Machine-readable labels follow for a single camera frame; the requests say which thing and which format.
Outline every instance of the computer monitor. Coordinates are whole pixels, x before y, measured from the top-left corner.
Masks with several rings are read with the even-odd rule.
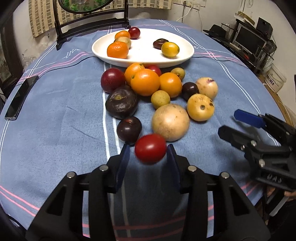
[[[255,54],[258,47],[263,48],[266,41],[249,29],[242,26],[234,39],[234,42],[239,44],[243,49],[249,53]]]

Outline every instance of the round mirror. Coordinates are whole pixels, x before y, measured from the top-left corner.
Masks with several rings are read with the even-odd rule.
[[[70,13],[90,13],[97,11],[113,0],[58,0],[60,6]]]

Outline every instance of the smartphone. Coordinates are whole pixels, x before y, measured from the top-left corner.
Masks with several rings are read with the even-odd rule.
[[[8,107],[8,110],[6,112],[6,115],[4,117],[5,120],[8,121],[15,121],[20,113],[20,110],[26,100],[26,97],[30,90],[32,89],[33,85],[38,80],[39,76],[33,76],[30,78],[27,78],[17,91],[16,95],[14,96],[10,106]]]

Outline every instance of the metal screw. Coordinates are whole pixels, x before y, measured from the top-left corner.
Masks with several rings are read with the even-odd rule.
[[[196,166],[188,166],[188,171],[190,171],[190,172],[195,172],[196,170],[197,170],[197,167]]]
[[[251,144],[252,144],[252,146],[257,146],[257,142],[256,141],[254,141],[254,140],[251,140]]]
[[[265,166],[265,161],[263,159],[259,160],[259,166],[264,167]]]
[[[107,171],[107,170],[109,169],[109,167],[108,167],[107,165],[101,165],[101,166],[99,167],[99,169],[100,169],[102,172],[105,172],[105,171]]]
[[[75,177],[75,172],[68,172],[67,173],[67,178],[73,178],[73,177]]]
[[[223,178],[225,178],[225,179],[229,178],[229,174],[228,174],[228,172],[223,172],[223,173],[221,173],[221,177],[223,177]]]

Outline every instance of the red tomato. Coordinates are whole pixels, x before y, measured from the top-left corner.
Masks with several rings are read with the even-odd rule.
[[[150,65],[148,69],[151,69],[155,73],[157,73],[158,76],[161,76],[161,70],[156,65]]]
[[[135,144],[136,157],[145,164],[159,162],[166,153],[166,141],[158,134],[142,136]]]
[[[140,30],[137,27],[131,27],[128,32],[131,35],[131,39],[137,39],[140,37]]]

